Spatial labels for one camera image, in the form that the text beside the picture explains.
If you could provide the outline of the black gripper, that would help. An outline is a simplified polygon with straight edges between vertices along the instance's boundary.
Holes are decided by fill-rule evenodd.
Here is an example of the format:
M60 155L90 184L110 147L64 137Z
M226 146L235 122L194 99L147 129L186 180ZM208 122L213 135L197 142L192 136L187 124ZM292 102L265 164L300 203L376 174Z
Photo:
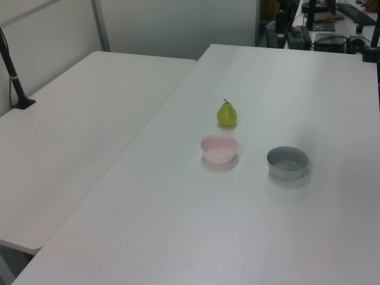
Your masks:
M280 10L275 16L275 32L285 32L286 29L286 12ZM277 46L284 47L284 34L277 33Z

